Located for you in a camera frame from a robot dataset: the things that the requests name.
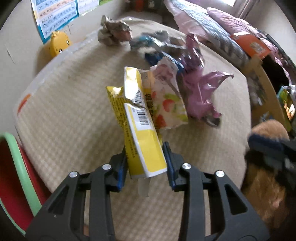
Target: yellow chick toy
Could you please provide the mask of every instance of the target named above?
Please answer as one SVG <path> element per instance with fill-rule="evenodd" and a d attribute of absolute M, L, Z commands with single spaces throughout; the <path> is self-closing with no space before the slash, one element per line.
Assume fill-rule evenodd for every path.
<path fill-rule="evenodd" d="M 50 40 L 49 51 L 52 57 L 57 56 L 63 52 L 66 48 L 72 45 L 69 37 L 64 32 L 53 31 Z"/>

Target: white wall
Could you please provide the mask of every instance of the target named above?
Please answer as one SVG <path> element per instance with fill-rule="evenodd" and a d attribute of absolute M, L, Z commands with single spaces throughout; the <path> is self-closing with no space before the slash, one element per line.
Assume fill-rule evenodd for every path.
<path fill-rule="evenodd" d="M 246 21 L 270 34 L 296 64 L 296 33 L 274 0 L 261 0 Z"/>
<path fill-rule="evenodd" d="M 73 42 L 100 26 L 103 14 L 117 18 L 124 0 L 113 0 L 72 21 L 64 28 Z M 31 1 L 23 0 L 0 30 L 0 133 L 16 135 L 12 109 L 21 93 L 51 60 L 37 32 Z"/>

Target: cardboard box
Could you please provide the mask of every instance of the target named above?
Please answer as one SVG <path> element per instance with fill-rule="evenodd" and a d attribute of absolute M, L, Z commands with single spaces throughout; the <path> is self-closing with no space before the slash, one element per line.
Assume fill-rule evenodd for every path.
<path fill-rule="evenodd" d="M 250 56 L 257 54 L 264 59 L 271 53 L 270 49 L 260 39 L 248 32 L 239 32 L 230 36 Z"/>

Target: bed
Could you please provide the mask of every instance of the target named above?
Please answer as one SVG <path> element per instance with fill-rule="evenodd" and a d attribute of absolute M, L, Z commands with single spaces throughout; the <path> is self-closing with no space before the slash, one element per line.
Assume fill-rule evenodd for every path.
<path fill-rule="evenodd" d="M 283 67 L 285 61 L 278 48 L 261 31 L 252 27 L 245 20 L 235 18 L 218 9 L 204 9 L 185 0 L 165 0 L 164 3 L 173 15 L 179 31 L 185 34 L 194 33 L 201 43 L 214 50 L 245 74 L 248 80 L 252 116 L 254 116 L 252 124 L 260 122 L 262 116 L 258 116 L 258 113 L 262 114 L 262 110 L 264 110 L 266 116 L 278 120 L 285 126 L 279 103 L 272 102 L 276 105 L 267 103 L 271 99 L 276 100 L 276 93 L 280 86 L 291 84 L 290 75 Z M 231 34 L 241 31 L 249 32 L 260 38 L 271 50 L 271 54 L 263 61 L 256 58 L 251 60 L 243 49 L 230 38 Z M 267 86 L 273 87 L 271 93 L 270 89 L 266 88 Z"/>

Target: pink plastic wrapper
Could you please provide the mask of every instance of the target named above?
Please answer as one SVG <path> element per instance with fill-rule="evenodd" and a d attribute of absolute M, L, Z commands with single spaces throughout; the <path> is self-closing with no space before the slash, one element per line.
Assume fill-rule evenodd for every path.
<path fill-rule="evenodd" d="M 204 59 L 195 36 L 190 33 L 186 37 L 186 51 L 181 57 L 181 63 L 186 70 L 183 85 L 188 115 L 198 119 L 207 119 L 208 116 L 220 118 L 221 114 L 213 106 L 211 95 L 225 79 L 230 76 L 233 78 L 233 74 L 214 71 L 203 76 Z"/>

